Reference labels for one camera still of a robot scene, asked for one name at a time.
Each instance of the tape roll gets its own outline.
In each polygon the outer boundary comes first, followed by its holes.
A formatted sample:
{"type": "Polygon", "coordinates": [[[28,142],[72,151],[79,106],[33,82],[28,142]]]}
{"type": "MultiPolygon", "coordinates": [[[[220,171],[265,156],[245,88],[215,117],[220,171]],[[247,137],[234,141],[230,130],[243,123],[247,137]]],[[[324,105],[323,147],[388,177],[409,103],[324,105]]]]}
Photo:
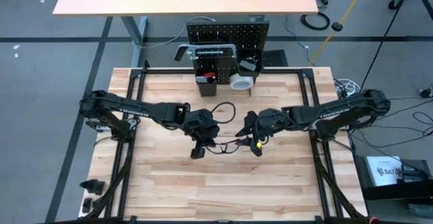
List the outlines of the tape roll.
{"type": "Polygon", "coordinates": [[[230,87],[235,90],[249,89],[254,85],[252,77],[240,76],[239,74],[233,74],[230,76],[230,87]]]}

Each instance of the floor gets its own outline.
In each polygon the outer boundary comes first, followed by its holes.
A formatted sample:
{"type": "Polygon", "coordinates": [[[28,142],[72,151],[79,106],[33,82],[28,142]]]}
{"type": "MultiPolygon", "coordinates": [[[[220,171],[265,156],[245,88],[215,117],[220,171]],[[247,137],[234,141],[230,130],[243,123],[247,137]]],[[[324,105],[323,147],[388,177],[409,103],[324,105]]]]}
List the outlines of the floor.
{"type": "MultiPolygon", "coordinates": [[[[127,37],[119,18],[112,20],[107,43],[98,43],[106,18],[55,18],[51,15],[57,0],[0,1],[0,118],[3,143],[0,145],[1,223],[38,223],[45,221],[54,187],[62,167],[72,128],[77,121],[78,101],[85,88],[107,89],[112,69],[128,67],[133,46],[110,37],[127,37]],[[55,39],[89,37],[89,39],[55,39]],[[98,64],[97,49],[105,45],[98,64]],[[89,79],[91,71],[97,76],[89,79]]],[[[339,20],[351,0],[330,0],[324,11],[331,21],[339,20]]],[[[362,83],[368,66],[394,11],[387,8],[390,0],[359,0],[337,36],[327,44],[316,65],[331,66],[336,78],[362,83]]],[[[288,28],[303,45],[309,46],[310,57],[320,41],[330,33],[305,28],[297,15],[289,15],[288,28]]],[[[149,17],[146,45],[153,45],[179,34],[189,16],[149,17]]],[[[213,16],[218,21],[247,21],[247,16],[213,16]]],[[[267,16],[269,36],[290,37],[284,16],[267,16]]],[[[321,20],[311,18],[311,22],[321,20]]],[[[406,0],[370,73],[366,88],[384,91],[387,97],[416,97],[426,88],[433,69],[433,19],[421,0],[406,0]],[[417,36],[407,41],[406,36],[417,36]]],[[[174,62],[175,50],[182,42],[173,42],[146,51],[151,66],[191,66],[183,60],[174,62]]],[[[266,50],[284,49],[289,66],[306,66],[303,48],[293,41],[266,43],[266,50]]],[[[424,102],[419,99],[392,101],[392,111],[424,102]]],[[[424,130],[413,119],[420,111],[433,115],[431,104],[424,104],[377,122],[377,125],[404,126],[424,130]]],[[[371,127],[363,130],[373,144],[386,145],[419,137],[414,131],[371,127]]],[[[83,190],[78,184],[86,179],[96,134],[87,127],[81,131],[75,157],[60,204],[57,220],[76,218],[83,190]]],[[[381,155],[377,150],[355,140],[360,156],[381,155]]],[[[433,166],[431,139],[423,139],[384,148],[382,151],[404,159],[426,159],[433,166]]],[[[370,213],[388,220],[428,223],[414,217],[404,206],[393,202],[370,202],[370,213]]]]}

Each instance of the pegboard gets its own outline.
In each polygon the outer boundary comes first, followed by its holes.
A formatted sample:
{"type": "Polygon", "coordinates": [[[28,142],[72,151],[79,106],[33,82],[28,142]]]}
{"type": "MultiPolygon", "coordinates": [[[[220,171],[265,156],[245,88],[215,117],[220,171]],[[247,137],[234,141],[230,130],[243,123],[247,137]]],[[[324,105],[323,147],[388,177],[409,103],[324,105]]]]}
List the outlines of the pegboard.
{"type": "Polygon", "coordinates": [[[189,43],[234,44],[236,49],[265,48],[269,22],[193,23],[187,24],[189,43]]]}
{"type": "MultiPolygon", "coordinates": [[[[193,45],[234,44],[236,49],[260,49],[265,47],[269,22],[239,23],[193,23],[187,24],[189,43],[193,45]]],[[[194,68],[217,73],[219,85],[230,84],[230,76],[237,72],[238,60],[231,57],[231,50],[223,50],[220,55],[197,55],[194,68]]]]}

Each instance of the table leg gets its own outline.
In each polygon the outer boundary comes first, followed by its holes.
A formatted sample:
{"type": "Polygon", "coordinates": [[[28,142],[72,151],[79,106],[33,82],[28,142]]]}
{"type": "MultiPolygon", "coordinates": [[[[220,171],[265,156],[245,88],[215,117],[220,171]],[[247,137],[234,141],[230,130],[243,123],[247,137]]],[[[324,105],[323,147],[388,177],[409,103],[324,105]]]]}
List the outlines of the table leg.
{"type": "MultiPolygon", "coordinates": [[[[134,17],[120,17],[123,21],[125,28],[131,36],[136,46],[143,46],[143,38],[146,30],[147,16],[142,16],[140,19],[139,26],[135,23],[134,17]]],[[[134,46],[133,59],[131,62],[131,68],[141,66],[142,49],[134,46]]]]}
{"type": "Polygon", "coordinates": [[[265,15],[248,15],[250,22],[263,22],[265,21],[265,15]]]}

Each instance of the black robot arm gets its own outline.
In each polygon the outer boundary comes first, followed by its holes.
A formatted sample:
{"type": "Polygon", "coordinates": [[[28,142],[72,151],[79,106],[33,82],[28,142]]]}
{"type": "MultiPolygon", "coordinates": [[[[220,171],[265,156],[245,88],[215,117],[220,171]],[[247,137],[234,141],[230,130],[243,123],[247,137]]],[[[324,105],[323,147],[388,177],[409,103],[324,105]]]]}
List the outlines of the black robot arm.
{"type": "Polygon", "coordinates": [[[236,136],[252,137],[246,137],[237,144],[248,145],[256,156],[261,156],[261,141],[268,140],[282,130],[306,131],[316,120],[317,138],[329,139],[339,128],[346,125],[350,128],[370,125],[378,116],[389,112],[390,105],[382,91],[370,89],[318,106],[292,106],[281,110],[269,108],[258,115],[249,112],[244,119],[244,128],[236,136]],[[336,117],[320,120],[330,116],[336,117]],[[364,122],[358,121],[365,116],[369,116],[369,119],[364,122]]]}
{"type": "Polygon", "coordinates": [[[196,141],[191,158],[203,158],[204,147],[214,147],[219,132],[218,123],[209,110],[190,111],[189,104],[162,102],[157,104],[139,102],[119,97],[106,91],[92,91],[81,100],[80,113],[86,118],[98,119],[108,126],[116,140],[128,142],[131,123],[119,120],[112,112],[126,112],[152,119],[168,130],[181,129],[196,141]]]}

